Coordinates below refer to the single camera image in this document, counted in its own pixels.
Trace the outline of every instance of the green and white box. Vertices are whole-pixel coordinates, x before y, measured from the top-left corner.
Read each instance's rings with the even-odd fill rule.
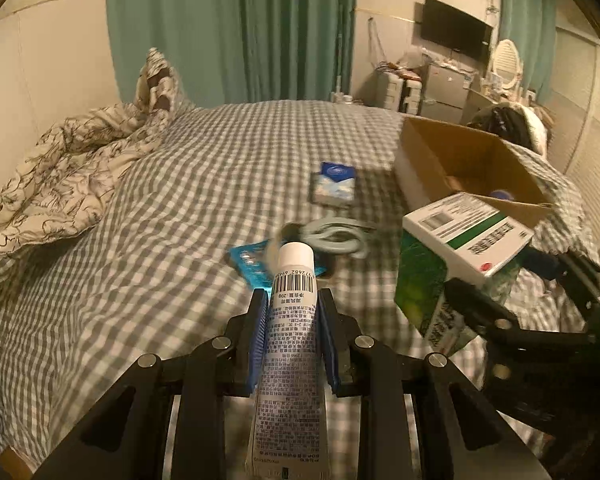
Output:
[[[533,231],[467,193],[409,213],[402,227],[395,303],[434,351],[451,355],[475,333],[446,304],[444,283],[460,278],[504,304]]]

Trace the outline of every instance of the crumpled floral blanket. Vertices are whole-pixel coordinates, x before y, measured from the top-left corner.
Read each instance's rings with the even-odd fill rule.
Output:
[[[152,48],[132,104],[91,110],[42,135],[0,193],[0,283],[34,246],[96,225],[122,176],[160,145],[185,103],[175,70]]]

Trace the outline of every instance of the wooden floor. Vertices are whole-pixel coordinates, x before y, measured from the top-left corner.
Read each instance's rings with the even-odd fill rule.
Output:
[[[0,464],[13,480],[29,480],[31,478],[31,471],[27,465],[10,447],[0,454]]]

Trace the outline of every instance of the flat screen tv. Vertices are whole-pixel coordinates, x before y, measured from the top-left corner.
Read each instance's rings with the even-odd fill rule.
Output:
[[[425,0],[420,37],[482,63],[489,59],[493,29],[478,18],[437,0]]]

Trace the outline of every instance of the white tube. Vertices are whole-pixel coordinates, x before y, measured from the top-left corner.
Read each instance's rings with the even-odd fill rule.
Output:
[[[314,252],[299,242],[285,244],[271,291],[267,350],[245,463],[251,475],[329,477],[316,301]]]

